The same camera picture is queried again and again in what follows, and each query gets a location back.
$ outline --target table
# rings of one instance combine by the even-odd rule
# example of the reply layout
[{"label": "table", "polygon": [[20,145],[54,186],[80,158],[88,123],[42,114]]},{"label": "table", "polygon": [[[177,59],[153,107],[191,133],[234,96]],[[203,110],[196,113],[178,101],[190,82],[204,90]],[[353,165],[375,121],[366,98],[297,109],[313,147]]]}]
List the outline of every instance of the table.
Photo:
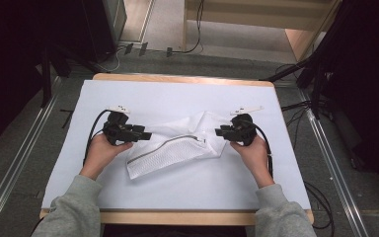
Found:
[{"label": "table", "polygon": [[[196,20],[199,0],[186,0],[183,47],[187,20]],[[207,0],[206,22],[283,28],[298,61],[305,58],[321,32],[332,24],[341,0]]]},{"label": "table", "polygon": [[[255,87],[273,87],[269,82],[225,80],[205,77],[183,77],[162,75],[118,75],[97,74],[94,80],[133,81],[157,83],[187,83],[209,85],[244,85]],[[311,222],[313,213],[305,210]],[[255,225],[255,210],[170,210],[170,209],[115,209],[102,210],[102,223],[111,224],[168,224],[168,225]],[[45,216],[48,209],[44,208],[40,217]]]}]

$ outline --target hand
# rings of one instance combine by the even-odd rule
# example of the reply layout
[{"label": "hand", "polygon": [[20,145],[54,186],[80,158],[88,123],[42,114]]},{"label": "hand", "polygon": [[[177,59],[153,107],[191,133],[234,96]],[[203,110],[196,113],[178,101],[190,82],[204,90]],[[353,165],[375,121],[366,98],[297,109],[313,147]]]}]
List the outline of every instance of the hand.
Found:
[{"label": "hand", "polygon": [[243,146],[234,141],[230,142],[230,145],[241,155],[259,188],[275,184],[267,168],[266,144],[262,138],[256,136],[249,146]]},{"label": "hand", "polygon": [[111,145],[104,134],[96,135],[89,146],[85,165],[79,175],[97,180],[98,176],[112,162],[114,157],[131,146],[133,146],[131,142]]}]

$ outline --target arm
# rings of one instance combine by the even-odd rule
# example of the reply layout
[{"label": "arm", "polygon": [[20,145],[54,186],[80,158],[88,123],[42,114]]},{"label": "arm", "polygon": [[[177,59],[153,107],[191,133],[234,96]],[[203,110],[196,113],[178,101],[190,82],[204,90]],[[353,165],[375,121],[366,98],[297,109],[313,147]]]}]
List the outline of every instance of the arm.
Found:
[{"label": "arm", "polygon": [[97,198],[101,185],[95,182],[114,157],[132,143],[112,146],[103,134],[92,140],[87,160],[66,194],[51,203],[50,213],[33,236],[100,236],[100,210]]},{"label": "arm", "polygon": [[256,236],[316,236],[306,213],[297,202],[289,202],[267,169],[266,146],[256,136],[250,146],[230,145],[241,155],[258,184],[260,209],[255,214]]}]

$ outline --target crumpled white cloth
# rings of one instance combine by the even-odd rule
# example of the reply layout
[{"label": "crumpled white cloth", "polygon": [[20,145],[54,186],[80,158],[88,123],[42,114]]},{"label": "crumpled white cloth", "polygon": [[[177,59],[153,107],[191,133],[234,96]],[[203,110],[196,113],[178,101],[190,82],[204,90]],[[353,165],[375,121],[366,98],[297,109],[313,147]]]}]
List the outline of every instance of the crumpled white cloth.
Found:
[{"label": "crumpled white cloth", "polygon": [[148,141],[138,141],[126,158],[130,179],[176,164],[200,158],[220,157],[226,141],[216,136],[215,128],[231,124],[229,119],[211,112],[172,122],[147,126]]}]

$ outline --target sleeve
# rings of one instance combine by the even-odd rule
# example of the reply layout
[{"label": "sleeve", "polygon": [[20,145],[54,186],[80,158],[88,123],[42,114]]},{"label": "sleeve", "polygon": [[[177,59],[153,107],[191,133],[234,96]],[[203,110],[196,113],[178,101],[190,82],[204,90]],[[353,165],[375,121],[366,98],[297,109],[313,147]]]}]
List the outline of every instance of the sleeve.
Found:
[{"label": "sleeve", "polygon": [[76,176],[66,194],[52,201],[50,213],[38,225],[33,236],[100,236],[97,198],[101,188],[87,177]]},{"label": "sleeve", "polygon": [[255,214],[256,236],[316,236],[305,211],[297,202],[289,202],[281,185],[257,191],[260,209]]}]

